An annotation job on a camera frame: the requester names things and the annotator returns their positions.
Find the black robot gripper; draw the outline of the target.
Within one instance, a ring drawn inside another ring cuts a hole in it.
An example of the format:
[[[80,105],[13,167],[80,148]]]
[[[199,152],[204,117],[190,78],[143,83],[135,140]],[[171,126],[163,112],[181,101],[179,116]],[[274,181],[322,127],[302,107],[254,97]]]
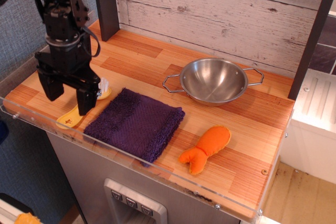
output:
[[[50,101],[64,93],[64,85],[76,90],[79,115],[85,116],[96,106],[100,78],[90,68],[90,61],[99,54],[91,51],[88,32],[76,33],[71,40],[46,36],[48,48],[35,54],[39,81]]]

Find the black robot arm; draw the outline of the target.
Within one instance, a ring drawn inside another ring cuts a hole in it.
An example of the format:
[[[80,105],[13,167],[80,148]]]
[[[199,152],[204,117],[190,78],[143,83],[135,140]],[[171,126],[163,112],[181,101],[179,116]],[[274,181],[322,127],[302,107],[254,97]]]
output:
[[[82,0],[35,0],[46,27],[48,52],[37,52],[37,70],[40,83],[50,101],[64,93],[64,85],[76,89],[79,115],[86,115],[96,106],[101,94],[101,79],[90,68],[97,57],[91,52],[91,38],[96,35],[86,26],[88,7]]]

